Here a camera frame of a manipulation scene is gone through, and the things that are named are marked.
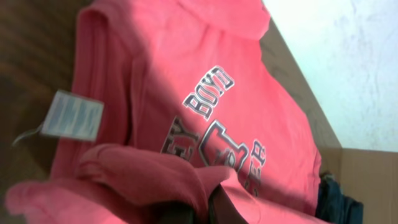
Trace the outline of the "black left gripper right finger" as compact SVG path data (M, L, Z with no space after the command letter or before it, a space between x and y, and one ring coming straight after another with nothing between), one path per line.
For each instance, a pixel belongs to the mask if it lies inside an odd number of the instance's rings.
M221 185L210 195L208 213L210 224L247 224Z

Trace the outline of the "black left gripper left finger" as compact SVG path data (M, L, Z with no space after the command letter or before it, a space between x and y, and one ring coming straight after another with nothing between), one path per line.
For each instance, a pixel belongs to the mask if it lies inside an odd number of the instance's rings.
M181 202L167 202L160 206L157 224L195 224L194 209Z

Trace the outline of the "red soccer t-shirt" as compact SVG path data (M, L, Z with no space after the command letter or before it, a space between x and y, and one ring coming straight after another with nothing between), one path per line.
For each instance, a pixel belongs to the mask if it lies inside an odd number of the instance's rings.
M247 223L318 223L320 153L306 115L262 62L261 1L94 1L77 19L70 92L41 133L50 177L13 185L27 223L156 223L221 185Z

